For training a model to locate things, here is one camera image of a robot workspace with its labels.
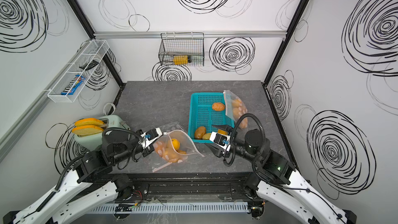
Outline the teal plastic basket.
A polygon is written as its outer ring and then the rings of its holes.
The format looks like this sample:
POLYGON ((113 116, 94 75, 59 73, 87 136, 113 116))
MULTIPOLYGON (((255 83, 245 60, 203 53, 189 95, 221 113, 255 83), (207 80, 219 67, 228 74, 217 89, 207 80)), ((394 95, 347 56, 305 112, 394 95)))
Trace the teal plastic basket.
POLYGON ((234 127, 234 121, 226 115, 226 111, 212 109, 214 103, 225 103, 221 92, 197 92, 191 95, 188 135, 195 143, 209 143, 207 140, 196 139, 195 131, 205 127, 207 133, 217 132, 213 125, 229 125, 234 127))

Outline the potato bagged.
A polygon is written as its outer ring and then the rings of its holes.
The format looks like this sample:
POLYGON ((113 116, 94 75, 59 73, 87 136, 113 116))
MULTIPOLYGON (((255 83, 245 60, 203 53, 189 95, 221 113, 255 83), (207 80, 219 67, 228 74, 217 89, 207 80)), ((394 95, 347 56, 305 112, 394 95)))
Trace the potato bagged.
POLYGON ((164 155, 164 152, 165 152, 165 149, 166 149, 166 145, 165 145, 164 142, 157 141, 157 142, 155 142, 153 144, 153 147, 154 147, 154 151, 155 151, 156 154, 158 154, 161 157, 164 155))
MULTIPOLYGON (((232 106, 233 106, 233 118, 235 122, 237 122, 243 114, 248 113, 246 106, 244 105, 243 101, 240 98, 232 100, 232 106)), ((248 119, 245 118, 244 120, 242 120, 239 124, 239 127, 241 129, 247 128, 248 119)))

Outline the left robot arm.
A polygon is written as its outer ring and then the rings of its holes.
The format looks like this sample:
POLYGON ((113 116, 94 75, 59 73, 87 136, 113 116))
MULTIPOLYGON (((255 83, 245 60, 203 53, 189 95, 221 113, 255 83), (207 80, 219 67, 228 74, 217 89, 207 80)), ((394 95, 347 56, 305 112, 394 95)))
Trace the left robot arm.
POLYGON ((88 211, 114 200, 129 199, 136 194, 126 174, 113 176, 95 191, 74 197, 112 172, 120 162, 146 157, 163 133, 160 128, 134 132, 111 127, 102 132, 102 144, 72 159, 60 174, 57 184, 25 209, 11 211, 3 217, 5 224, 69 224, 88 211))

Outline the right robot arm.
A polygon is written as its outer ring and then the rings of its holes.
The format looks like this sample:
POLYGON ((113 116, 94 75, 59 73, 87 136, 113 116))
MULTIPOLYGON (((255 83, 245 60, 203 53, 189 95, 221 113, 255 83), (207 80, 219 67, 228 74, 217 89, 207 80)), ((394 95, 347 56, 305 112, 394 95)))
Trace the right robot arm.
POLYGON ((252 172, 244 182, 251 198, 271 202, 303 224, 355 224, 354 212, 341 209, 322 196, 285 157, 271 150, 262 130, 237 138, 231 127, 226 133, 212 132, 207 146, 228 166, 236 157, 250 162, 252 172))

